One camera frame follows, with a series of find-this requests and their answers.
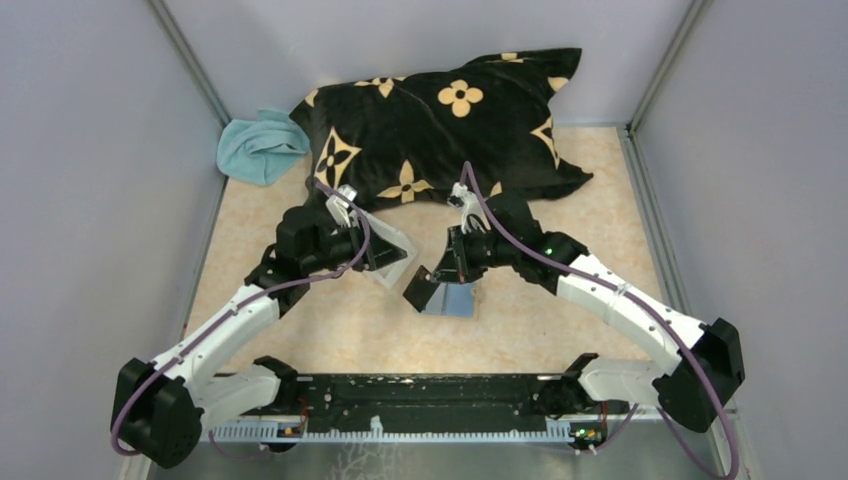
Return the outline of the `beige card holder wallet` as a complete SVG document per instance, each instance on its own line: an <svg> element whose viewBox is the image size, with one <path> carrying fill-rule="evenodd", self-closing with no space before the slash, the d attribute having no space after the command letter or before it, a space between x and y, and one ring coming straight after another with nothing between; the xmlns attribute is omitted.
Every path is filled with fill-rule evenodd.
<svg viewBox="0 0 848 480"><path fill-rule="evenodd" d="M427 301L423 314L470 319L475 315L475 284L440 284Z"/></svg>

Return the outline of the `white plastic card box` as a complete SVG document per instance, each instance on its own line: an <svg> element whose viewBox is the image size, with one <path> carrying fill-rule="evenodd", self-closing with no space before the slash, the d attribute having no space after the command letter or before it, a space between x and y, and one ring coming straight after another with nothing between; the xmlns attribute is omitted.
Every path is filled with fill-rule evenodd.
<svg viewBox="0 0 848 480"><path fill-rule="evenodd" d="M364 213L361 226L368 224L370 236L361 270L371 280L392 289L418 255L418 249L398 228Z"/></svg>

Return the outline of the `black VIP credit card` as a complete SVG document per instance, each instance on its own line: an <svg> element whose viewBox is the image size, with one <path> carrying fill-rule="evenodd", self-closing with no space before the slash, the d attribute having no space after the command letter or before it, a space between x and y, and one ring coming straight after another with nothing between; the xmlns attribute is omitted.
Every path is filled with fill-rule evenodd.
<svg viewBox="0 0 848 480"><path fill-rule="evenodd" d="M402 296L416 312L422 313L437 289L438 284L432 280L431 272L424 265L420 265Z"/></svg>

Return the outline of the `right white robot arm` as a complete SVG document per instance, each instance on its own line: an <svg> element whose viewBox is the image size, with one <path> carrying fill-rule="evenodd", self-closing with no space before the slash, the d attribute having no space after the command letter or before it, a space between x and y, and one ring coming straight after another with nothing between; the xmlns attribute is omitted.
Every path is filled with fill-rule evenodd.
<svg viewBox="0 0 848 480"><path fill-rule="evenodd" d="M542 412L588 412L605 401L656 407L680 426L710 429L745 379L739 332L719 318L707 323L645 294L563 232L545 231L514 194L479 201L455 183L449 205L461 222L448 230L432 279L469 284L490 269L509 267L524 281L577 304L634 342L645 360L585 353L540 396Z"/></svg>

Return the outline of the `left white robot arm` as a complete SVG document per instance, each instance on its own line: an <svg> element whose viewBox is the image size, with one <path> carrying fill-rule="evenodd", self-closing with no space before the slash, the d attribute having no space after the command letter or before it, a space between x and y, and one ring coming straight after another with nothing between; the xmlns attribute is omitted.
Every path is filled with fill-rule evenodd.
<svg viewBox="0 0 848 480"><path fill-rule="evenodd" d="M215 316L152 360L133 358L120 369L110 421L116 453L172 468L243 413L266 406L277 414L292 411L300 388L283 362L261 358L225 377L219 369L312 284L354 270L390 288L417 257L407 235L357 205L352 187L318 188L326 201L284 212L274 243Z"/></svg>

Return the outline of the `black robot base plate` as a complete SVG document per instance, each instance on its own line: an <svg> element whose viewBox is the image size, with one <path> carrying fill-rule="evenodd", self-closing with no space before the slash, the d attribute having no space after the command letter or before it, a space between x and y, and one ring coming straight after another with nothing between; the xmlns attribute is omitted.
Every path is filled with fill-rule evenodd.
<svg viewBox="0 0 848 480"><path fill-rule="evenodd" d="M559 374L311 374L286 381L257 415L305 415L309 433L542 432L569 415L623 414L625 401L600 404Z"/></svg>

